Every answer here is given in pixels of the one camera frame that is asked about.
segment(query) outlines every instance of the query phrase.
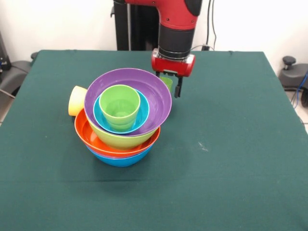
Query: plastic cup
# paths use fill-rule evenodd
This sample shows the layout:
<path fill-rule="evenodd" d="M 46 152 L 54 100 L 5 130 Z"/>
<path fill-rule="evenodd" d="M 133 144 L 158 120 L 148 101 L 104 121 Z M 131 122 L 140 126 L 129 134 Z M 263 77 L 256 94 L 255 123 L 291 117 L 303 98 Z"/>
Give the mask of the plastic cup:
<path fill-rule="evenodd" d="M 171 92 L 173 80 L 170 79 L 170 78 L 167 78 L 167 77 L 160 77 L 160 79 L 166 84 L 166 86 L 168 87 L 169 91 Z"/>
<path fill-rule="evenodd" d="M 70 116 L 77 116 L 83 109 L 86 94 L 87 89 L 74 86 L 68 102 L 68 114 Z"/>
<path fill-rule="evenodd" d="M 112 129 L 123 132 L 133 127 L 141 102 L 134 88 L 113 85 L 102 92 L 99 102 L 102 113 Z"/>

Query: floor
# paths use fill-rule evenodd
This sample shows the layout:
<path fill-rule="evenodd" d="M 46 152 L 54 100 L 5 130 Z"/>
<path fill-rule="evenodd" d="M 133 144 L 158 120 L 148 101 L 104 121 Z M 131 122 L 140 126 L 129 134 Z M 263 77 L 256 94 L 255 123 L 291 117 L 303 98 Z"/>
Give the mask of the floor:
<path fill-rule="evenodd" d="M 4 122 L 4 119 L 13 102 L 14 100 L 12 98 L 0 92 L 0 126 Z"/>
<path fill-rule="evenodd" d="M 286 92 L 286 95 L 288 96 L 290 101 L 291 101 L 291 98 L 293 97 L 293 94 L 294 92 L 292 91 Z M 4 122 L 5 117 L 11 105 L 13 104 L 13 102 L 14 102 L 14 99 L 0 92 L 0 126 Z M 295 111 L 297 115 L 301 118 L 301 120 L 303 121 L 303 125 L 305 126 L 306 132 L 308 133 L 308 108 L 303 108 L 299 100 L 298 106 L 296 107 Z"/>

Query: orange bowl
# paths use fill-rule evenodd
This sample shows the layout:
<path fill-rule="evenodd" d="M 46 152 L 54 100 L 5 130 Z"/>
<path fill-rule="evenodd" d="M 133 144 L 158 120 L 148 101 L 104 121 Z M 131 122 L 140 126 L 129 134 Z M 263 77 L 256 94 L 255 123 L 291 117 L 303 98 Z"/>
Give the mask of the orange bowl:
<path fill-rule="evenodd" d="M 90 147 L 97 154 L 107 156 L 107 157 L 130 157 L 137 155 L 150 146 L 152 146 L 159 137 L 160 127 L 157 131 L 144 143 L 140 144 L 137 147 L 128 150 L 119 150 L 112 147 L 109 147 L 107 144 L 102 142 L 98 136 L 92 130 L 85 113 L 85 110 L 82 109 L 75 118 L 75 130 L 80 139 Z"/>

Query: blue bowl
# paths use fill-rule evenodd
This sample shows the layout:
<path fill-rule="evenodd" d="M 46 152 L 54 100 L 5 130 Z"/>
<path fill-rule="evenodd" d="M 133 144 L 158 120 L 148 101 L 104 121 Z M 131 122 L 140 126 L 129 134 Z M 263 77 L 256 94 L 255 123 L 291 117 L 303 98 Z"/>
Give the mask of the blue bowl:
<path fill-rule="evenodd" d="M 104 163 L 106 163 L 108 165 L 115 166 L 115 167 L 128 167 L 128 166 L 131 166 L 131 165 L 137 163 L 138 161 L 142 160 L 148 154 L 148 152 L 151 150 L 152 147 L 153 147 L 153 145 L 150 146 L 145 151 L 143 151 L 143 152 L 141 152 L 141 153 L 139 153 L 137 155 L 130 156 L 130 157 L 126 157 L 126 158 L 110 158 L 110 157 L 106 157 L 106 156 L 102 156 L 102 155 L 97 154 L 90 147 L 87 146 L 87 148 L 100 161 L 103 161 Z"/>
<path fill-rule="evenodd" d="M 127 131 L 114 131 L 111 126 L 109 125 L 109 123 L 107 122 L 107 119 L 105 118 L 105 116 L 103 115 L 101 108 L 100 108 L 100 96 L 96 99 L 95 103 L 94 103 L 94 107 L 93 107 L 93 113 L 94 113 L 94 118 L 96 120 L 96 122 L 106 131 L 109 131 L 111 133 L 114 134 L 120 134 L 120 135 L 125 135 L 125 134 L 129 134 L 133 131 L 138 130 L 142 125 L 144 125 L 144 123 L 146 122 L 146 120 L 149 117 L 150 114 L 150 105 L 148 100 L 146 99 L 146 97 L 138 90 L 136 90 L 138 92 L 138 94 L 140 95 L 140 107 L 139 107 L 139 111 L 136 117 L 136 121 L 133 125 L 133 127 L 130 130 Z"/>

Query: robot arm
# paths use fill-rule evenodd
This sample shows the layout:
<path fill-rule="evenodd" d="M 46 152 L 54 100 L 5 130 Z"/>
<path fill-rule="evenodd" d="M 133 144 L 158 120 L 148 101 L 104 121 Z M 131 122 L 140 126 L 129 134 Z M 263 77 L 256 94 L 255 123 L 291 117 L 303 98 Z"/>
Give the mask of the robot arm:
<path fill-rule="evenodd" d="M 154 6 L 160 16 L 158 49 L 152 53 L 152 68 L 179 78 L 175 97 L 180 96 L 182 78 L 192 72 L 195 56 L 190 54 L 202 0 L 114 0 L 117 3 Z"/>

